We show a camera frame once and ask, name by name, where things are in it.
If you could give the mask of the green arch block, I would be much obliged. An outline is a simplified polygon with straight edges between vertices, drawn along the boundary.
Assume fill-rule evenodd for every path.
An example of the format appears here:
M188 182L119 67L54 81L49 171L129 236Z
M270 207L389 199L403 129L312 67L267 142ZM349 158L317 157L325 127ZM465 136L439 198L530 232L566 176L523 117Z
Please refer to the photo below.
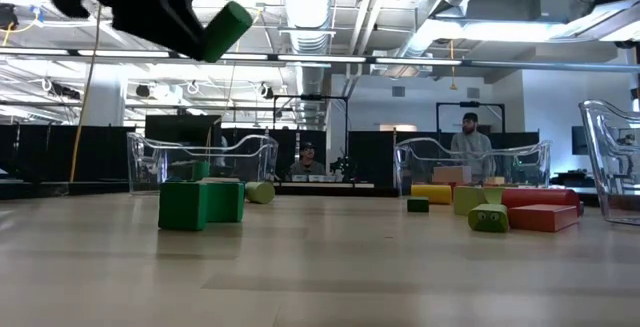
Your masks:
M209 223L243 219L245 186L232 182L168 182L159 194L158 227L202 231Z

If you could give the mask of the light green cylinder block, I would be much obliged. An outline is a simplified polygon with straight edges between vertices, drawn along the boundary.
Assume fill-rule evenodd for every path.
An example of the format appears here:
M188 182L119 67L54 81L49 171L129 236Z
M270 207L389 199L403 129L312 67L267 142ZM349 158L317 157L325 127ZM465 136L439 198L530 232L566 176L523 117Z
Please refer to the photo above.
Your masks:
M256 204L269 204L275 198L275 188L271 182L247 182L245 198Z

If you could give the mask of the yellow cylinder block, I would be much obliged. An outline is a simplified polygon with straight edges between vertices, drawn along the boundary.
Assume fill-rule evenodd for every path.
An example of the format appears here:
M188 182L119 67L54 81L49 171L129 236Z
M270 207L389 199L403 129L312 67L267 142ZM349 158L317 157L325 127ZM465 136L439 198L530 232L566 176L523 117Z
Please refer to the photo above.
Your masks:
M410 193L412 197L428 198L432 204L449 205L453 200L450 185L412 185Z

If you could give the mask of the light green bar block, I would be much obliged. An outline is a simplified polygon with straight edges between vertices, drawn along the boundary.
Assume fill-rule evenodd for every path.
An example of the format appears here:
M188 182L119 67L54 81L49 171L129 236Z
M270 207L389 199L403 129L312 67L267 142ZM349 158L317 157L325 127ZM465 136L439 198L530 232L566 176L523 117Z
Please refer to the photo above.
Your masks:
M467 222L476 232L506 233L509 230L507 211L502 204L480 204L469 212Z

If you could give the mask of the red cylinder block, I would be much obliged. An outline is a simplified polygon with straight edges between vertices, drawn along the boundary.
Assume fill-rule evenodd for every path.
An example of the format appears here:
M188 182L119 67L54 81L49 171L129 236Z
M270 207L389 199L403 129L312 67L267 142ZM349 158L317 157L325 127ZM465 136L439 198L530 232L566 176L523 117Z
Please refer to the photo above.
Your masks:
M502 192L501 203L507 208L538 204L573 206L577 215L581 215L581 201L571 189L507 188Z

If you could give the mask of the coral bar block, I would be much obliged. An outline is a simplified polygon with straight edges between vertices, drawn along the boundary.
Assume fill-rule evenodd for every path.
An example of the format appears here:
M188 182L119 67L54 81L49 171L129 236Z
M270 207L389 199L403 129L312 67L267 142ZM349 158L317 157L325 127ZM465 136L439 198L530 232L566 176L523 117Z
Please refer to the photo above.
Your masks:
M555 233L579 222L578 211L569 205L529 205L509 208L509 225L513 229Z

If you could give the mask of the clear plastic bin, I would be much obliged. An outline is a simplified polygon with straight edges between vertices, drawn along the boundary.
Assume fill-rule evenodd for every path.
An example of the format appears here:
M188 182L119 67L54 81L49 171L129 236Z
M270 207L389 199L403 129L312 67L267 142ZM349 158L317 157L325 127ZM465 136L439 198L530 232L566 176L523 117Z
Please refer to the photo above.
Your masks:
M640 113L599 100L579 104L603 219L640 226ZM635 146L617 140L633 134Z
M167 181L167 167L177 161L207 161L207 178L263 182L274 178L278 143L268 135L248 135L231 146L196 146L127 135L129 182L156 187Z
M412 138L395 146L394 166L396 184L402 188L412 185L514 185L549 186L550 143L543 141L535 145L495 149L492 152L495 172L483 184L434 183L433 169L439 166L467 166L463 159L444 148L432 138Z

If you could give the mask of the long led light bar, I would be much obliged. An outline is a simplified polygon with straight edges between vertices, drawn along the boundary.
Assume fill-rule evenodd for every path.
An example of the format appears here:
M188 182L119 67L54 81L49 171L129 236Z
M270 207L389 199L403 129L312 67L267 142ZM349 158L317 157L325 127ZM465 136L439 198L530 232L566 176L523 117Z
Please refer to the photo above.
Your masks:
M79 59L96 57L116 62L134 60L154 60L171 63L196 63L183 54L168 51L145 50L89 50L89 49L54 49L54 48L19 48L0 47L0 56L16 58L44 59ZM376 56L341 56L341 55L301 55L301 54L265 54L265 53L225 53L218 61L256 62L256 63L303 63L303 64L360 64L360 65L399 65L424 67L516 69L516 70L551 70L551 71L584 71L640 74L640 65L595 64L574 62L524 62L494 61L469 59L434 59L434 58L397 58Z

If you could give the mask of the black partition screen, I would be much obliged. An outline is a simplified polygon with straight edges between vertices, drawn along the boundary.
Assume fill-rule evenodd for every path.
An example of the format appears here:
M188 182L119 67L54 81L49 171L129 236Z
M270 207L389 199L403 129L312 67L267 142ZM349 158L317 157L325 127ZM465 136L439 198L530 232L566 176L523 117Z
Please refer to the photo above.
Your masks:
M76 160L76 182L125 180L128 177L127 138L133 127L83 127ZM228 143L256 129L223 129ZM326 155L326 132L323 131L270 131L269 135L279 143L277 167L280 172L294 162L296 141L310 142L315 146L315 159L325 165L342 157ZM438 139L449 147L454 133L398 132L397 142L428 137ZM490 133L494 149L506 149L533 145L540 142L539 132ZM24 181L67 182L70 177L76 126L64 125L0 125L0 167ZM348 136L349 158L355 166L355 176L361 181L379 187L393 184L393 133L379 131L350 131Z

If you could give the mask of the black robot device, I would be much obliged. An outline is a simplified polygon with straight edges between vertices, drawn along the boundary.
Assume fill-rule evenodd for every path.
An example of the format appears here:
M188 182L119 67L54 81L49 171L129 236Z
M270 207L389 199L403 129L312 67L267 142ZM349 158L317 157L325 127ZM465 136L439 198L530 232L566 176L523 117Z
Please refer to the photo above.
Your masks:
M334 162L329 164L330 172L334 176L338 176L341 182L351 183L356 178L356 164L353 159L347 155L338 157Z

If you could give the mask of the black gantry frame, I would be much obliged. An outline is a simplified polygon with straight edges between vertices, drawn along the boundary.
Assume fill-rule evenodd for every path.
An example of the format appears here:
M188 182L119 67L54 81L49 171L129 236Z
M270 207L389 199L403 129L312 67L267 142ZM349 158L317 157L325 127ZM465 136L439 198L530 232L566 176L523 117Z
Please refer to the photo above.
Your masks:
M496 116L498 116L500 121L501 121L501 133L505 134L507 132L506 131L506 106L505 106L505 104L501 104L501 103L482 103L482 102L478 102L478 101L436 102L435 116L436 116L436 133L437 133L437 136L438 136L438 138L437 138L438 140L440 140L441 134L442 134L442 130L440 128L440 108L442 106L457 106L457 107L460 107L460 108L486 107L491 112L493 111L491 109L492 107L497 107L497 108L500 109L500 115L498 116L496 113L494 113L494 114Z
M285 97L275 95L273 99L273 112L278 114L279 108L275 105L279 98L298 100L300 102L324 102L326 106L333 100L341 101L345 108L345 123L348 124L348 99L339 96L321 95L298 95ZM313 152L314 161L326 168L329 163L326 161L327 152L327 132L320 130L300 130L300 129L269 129L268 135L278 143L277 161L274 179L277 182L291 182L291 166L299 160L300 154L305 153L309 146Z

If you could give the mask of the black aluminium table frame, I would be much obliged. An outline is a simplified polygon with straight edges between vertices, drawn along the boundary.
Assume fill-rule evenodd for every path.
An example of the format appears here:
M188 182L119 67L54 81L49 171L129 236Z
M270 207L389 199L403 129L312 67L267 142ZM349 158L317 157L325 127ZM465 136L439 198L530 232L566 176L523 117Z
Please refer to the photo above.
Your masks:
M128 182L41 182L28 183L18 181L0 180L0 200L52 198L62 196L81 196L95 194L114 194L129 192ZM276 186L276 195L283 196L322 196L322 197L371 197L371 198L397 198L399 192L393 188L382 187L338 187L336 184L324 184L320 187L312 187L304 184L302 187ZM160 204L168 204L171 207L185 206L189 202L195 202L198 197L198 188L190 187L187 191L159 192Z

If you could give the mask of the grey rectangular air duct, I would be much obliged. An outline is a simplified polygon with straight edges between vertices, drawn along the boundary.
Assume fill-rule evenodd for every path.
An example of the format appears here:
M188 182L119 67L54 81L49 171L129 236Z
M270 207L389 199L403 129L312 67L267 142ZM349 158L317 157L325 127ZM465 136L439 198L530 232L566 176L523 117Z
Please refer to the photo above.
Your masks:
M473 20L565 23L572 0L470 0L465 17Z

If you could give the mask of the dark wall screen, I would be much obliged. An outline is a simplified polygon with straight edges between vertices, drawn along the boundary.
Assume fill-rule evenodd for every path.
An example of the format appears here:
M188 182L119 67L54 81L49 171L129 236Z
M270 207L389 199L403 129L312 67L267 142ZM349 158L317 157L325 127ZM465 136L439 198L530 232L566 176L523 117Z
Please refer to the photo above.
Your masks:
M573 126L571 129L572 154L587 155L588 143L586 140L586 132L583 126Z

